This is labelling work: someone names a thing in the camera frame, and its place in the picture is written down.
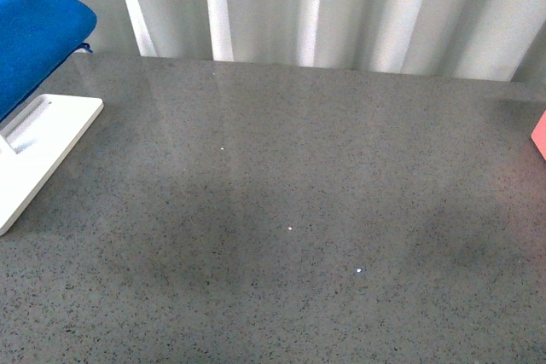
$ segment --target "blue cushion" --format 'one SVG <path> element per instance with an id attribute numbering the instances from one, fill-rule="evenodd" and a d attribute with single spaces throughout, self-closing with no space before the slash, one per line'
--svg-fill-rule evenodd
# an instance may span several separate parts
<path id="1" fill-rule="evenodd" d="M 21 104 L 96 26 L 78 0 L 0 0 L 0 121 Z"/>

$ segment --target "vertical blinds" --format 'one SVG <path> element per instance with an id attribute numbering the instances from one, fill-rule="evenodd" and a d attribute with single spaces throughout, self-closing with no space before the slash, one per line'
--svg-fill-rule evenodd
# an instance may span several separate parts
<path id="1" fill-rule="evenodd" d="M 82 0 L 96 52 L 546 82 L 546 0 Z"/>

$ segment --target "speckled quartz surface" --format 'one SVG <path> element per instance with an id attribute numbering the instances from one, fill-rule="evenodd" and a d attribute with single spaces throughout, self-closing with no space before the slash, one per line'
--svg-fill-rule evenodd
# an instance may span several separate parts
<path id="1" fill-rule="evenodd" d="M 541 85 L 75 55 L 0 362 L 546 362 Z"/>

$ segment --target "pink object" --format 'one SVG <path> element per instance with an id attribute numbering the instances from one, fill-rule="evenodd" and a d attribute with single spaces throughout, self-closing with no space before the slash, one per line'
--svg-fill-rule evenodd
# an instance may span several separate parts
<path id="1" fill-rule="evenodd" d="M 538 151 L 546 159 L 546 113 L 538 121 L 537 126 L 531 134 L 531 139 L 538 148 Z"/>

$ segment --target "white plastic base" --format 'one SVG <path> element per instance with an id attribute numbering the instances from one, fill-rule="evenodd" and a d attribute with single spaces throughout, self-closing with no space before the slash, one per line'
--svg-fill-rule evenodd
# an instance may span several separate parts
<path id="1" fill-rule="evenodd" d="M 89 128 L 99 98 L 43 94 L 0 130 L 0 236 Z"/>

